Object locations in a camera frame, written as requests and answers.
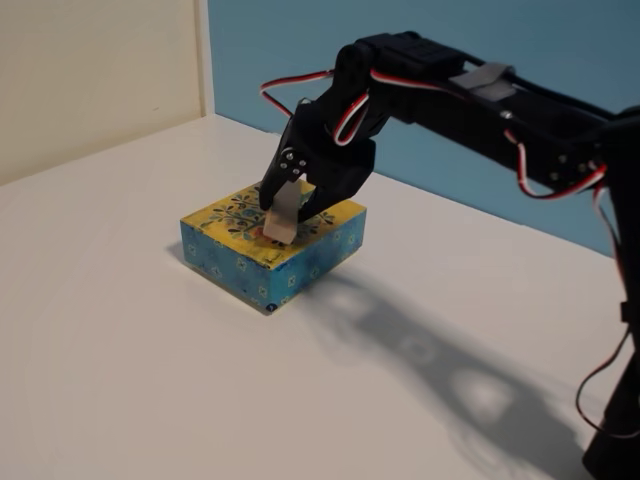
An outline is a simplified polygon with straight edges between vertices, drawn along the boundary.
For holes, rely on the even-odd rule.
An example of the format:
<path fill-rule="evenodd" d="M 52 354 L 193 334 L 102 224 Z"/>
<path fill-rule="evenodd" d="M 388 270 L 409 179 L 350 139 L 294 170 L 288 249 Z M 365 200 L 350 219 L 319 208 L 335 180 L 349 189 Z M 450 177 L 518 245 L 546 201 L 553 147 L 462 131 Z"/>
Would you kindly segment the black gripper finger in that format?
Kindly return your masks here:
<path fill-rule="evenodd" d="M 292 146 L 278 147 L 259 186 L 259 206 L 262 210 L 269 210 L 275 196 L 286 182 L 294 182 L 306 172 L 302 165 L 307 160 L 300 148 Z"/>
<path fill-rule="evenodd" d="M 323 177 L 308 173 L 306 181 L 313 186 L 313 190 L 298 211 L 299 221 L 307 221 L 350 197 L 340 184 L 323 183 Z"/>

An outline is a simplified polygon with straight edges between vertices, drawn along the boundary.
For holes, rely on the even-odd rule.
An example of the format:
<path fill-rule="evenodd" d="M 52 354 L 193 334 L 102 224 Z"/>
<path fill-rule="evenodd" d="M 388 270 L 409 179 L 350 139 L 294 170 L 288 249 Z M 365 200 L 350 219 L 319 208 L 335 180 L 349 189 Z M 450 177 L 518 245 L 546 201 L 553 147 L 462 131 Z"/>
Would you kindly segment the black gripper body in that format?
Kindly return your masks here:
<path fill-rule="evenodd" d="M 279 147 L 300 148 L 307 160 L 306 172 L 323 177 L 325 184 L 340 184 L 353 197 L 368 180 L 374 167 L 376 146 L 370 139 L 346 146 L 336 143 L 317 101 L 302 100 L 296 106 L 283 133 Z"/>

